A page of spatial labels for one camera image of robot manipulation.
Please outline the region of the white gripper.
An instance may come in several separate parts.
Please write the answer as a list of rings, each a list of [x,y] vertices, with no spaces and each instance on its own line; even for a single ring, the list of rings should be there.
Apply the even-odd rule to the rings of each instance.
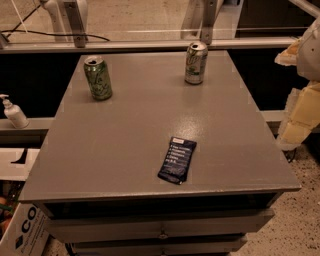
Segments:
[[[301,39],[279,53],[274,62],[283,66],[297,65],[297,73],[310,80],[302,90],[291,90],[278,129],[277,146],[283,151],[291,151],[320,124],[320,17]]]

